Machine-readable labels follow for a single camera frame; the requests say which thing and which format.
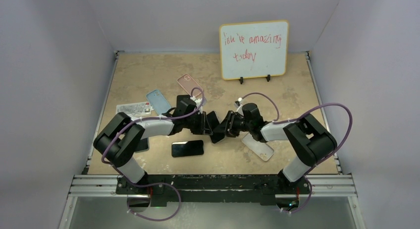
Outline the black smartphone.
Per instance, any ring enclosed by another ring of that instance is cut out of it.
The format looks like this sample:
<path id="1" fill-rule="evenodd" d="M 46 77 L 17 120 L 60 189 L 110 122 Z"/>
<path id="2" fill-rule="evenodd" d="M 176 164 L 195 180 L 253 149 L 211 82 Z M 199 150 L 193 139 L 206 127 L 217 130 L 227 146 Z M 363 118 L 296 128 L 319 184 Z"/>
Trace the black smartphone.
<path id="1" fill-rule="evenodd" d="M 212 144 L 217 144 L 225 138 L 225 134 L 222 132 L 216 132 L 216 128 L 219 126 L 220 122 L 218 120 L 217 114 L 215 111 L 209 112 L 207 114 L 207 122 L 210 126 L 212 131 L 212 135 L 210 135 L 210 140 Z"/>

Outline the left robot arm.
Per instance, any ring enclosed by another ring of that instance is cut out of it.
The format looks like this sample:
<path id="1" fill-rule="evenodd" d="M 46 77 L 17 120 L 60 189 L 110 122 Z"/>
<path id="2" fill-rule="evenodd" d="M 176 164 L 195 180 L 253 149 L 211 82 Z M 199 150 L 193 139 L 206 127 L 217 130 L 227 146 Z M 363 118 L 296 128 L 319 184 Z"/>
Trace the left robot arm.
<path id="1" fill-rule="evenodd" d="M 155 136 L 172 136 L 188 129 L 194 135 L 212 135 L 202 103 L 190 95 L 178 95 L 174 111 L 159 116 L 132 120 L 125 113 L 117 113 L 98 134 L 93 147 L 102 155 L 101 160 L 110 164 L 129 182 L 128 187 L 141 194 L 148 187 L 147 172 L 140 167 L 133 155 L 141 140 Z"/>

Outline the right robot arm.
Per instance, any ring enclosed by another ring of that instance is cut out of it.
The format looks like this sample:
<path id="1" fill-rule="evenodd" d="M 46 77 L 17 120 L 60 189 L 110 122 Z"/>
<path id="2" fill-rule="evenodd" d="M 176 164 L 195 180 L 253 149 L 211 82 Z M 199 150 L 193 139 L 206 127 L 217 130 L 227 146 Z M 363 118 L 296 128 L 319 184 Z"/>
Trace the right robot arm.
<path id="1" fill-rule="evenodd" d="M 278 174 L 279 189 L 285 193 L 295 189 L 298 181 L 338 146 L 335 138 L 313 115 L 307 114 L 291 122 L 268 122 L 254 103 L 244 104 L 237 112 L 229 111 L 213 131 L 226 137 L 237 137 L 246 132 L 242 143 L 254 153 L 267 157 L 274 152 L 268 142 L 287 140 L 296 157 Z"/>

